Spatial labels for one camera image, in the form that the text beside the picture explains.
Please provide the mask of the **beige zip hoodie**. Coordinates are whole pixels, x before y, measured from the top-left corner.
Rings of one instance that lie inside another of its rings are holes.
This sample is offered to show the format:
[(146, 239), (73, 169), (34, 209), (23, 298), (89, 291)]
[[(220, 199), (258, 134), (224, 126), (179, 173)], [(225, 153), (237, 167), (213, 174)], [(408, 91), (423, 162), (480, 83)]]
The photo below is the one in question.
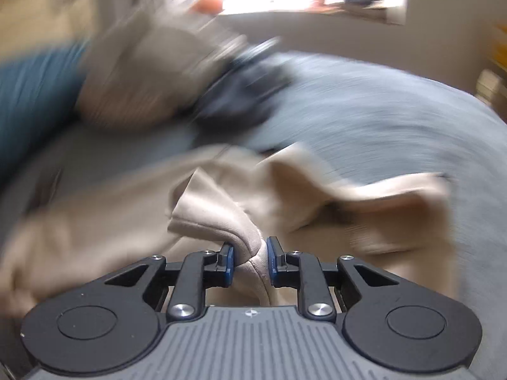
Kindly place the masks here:
[(209, 146), (111, 179), (28, 215), (1, 260), (1, 313), (21, 317), (55, 294), (152, 255), (234, 246), (231, 293), (214, 302), (289, 305), (270, 285), (266, 241), (332, 262), (350, 254), (449, 297), (457, 290), (449, 182), (412, 173), (353, 184), (293, 144), (263, 157)]

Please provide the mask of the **dark furry garment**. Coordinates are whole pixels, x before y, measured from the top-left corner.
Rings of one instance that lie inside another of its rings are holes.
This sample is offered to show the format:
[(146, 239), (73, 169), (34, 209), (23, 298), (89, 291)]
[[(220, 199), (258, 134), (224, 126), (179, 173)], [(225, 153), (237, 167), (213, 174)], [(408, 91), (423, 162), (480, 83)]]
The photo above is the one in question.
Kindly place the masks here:
[(272, 116), (279, 106), (275, 96), (292, 81), (291, 66), (278, 60), (234, 66), (199, 97), (193, 121), (207, 131), (252, 129)]

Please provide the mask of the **grey-blue bed blanket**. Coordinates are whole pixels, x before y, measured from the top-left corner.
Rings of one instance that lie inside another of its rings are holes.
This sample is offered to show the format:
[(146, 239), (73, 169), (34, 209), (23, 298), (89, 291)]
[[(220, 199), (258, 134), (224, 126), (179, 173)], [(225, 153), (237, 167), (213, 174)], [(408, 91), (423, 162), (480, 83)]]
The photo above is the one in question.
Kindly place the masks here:
[(260, 127), (213, 134), (189, 119), (145, 132), (73, 123), (28, 157), (1, 193), (1, 232), (22, 215), (40, 175), (63, 173), (58, 195), (213, 143), (256, 151), (301, 142), (331, 171), (368, 184), (441, 172), (453, 185), (460, 297), (482, 322), (473, 371), (506, 376), (506, 126), (473, 96), (399, 70), (291, 53), (294, 83)]

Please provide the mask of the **folded beige garment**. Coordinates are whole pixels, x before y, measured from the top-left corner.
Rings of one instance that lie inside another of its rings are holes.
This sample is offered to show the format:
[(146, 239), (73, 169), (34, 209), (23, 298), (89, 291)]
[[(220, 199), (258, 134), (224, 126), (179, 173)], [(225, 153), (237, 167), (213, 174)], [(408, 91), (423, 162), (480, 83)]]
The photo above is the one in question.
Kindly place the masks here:
[(247, 48), (195, 12), (138, 9), (91, 40), (76, 109), (97, 127), (143, 130), (186, 110)]

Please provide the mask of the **blue duvet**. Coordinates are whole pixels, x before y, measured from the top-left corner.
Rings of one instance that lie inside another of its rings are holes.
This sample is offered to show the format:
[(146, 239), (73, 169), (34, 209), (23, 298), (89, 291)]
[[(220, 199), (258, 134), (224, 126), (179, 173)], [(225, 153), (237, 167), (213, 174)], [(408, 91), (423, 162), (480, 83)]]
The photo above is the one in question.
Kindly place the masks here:
[(1, 183), (72, 119), (87, 45), (47, 47), (1, 64)]

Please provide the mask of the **orange item on windowsill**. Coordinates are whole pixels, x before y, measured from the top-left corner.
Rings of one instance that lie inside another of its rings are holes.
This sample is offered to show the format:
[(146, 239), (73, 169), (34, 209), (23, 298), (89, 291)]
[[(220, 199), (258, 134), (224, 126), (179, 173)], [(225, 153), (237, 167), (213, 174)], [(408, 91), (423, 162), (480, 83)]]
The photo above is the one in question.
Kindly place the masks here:
[(218, 16), (223, 11), (222, 0), (196, 0), (191, 10), (208, 16)]

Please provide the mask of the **yellow box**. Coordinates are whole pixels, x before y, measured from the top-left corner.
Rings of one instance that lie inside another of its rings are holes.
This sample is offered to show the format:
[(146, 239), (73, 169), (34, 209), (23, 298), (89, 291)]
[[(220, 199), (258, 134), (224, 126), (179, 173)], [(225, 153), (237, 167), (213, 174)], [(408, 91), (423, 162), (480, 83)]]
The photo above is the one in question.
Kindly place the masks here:
[(503, 70), (507, 69), (507, 25), (499, 23), (491, 31), (490, 60)]

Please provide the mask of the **cream carved headboard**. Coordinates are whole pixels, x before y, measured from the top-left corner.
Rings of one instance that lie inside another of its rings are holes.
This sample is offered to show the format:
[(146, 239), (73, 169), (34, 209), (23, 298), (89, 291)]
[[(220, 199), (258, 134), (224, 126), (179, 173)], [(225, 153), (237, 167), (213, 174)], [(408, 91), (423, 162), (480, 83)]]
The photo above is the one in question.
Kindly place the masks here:
[(96, 31), (95, 0), (1, 0), (1, 59), (86, 40)]

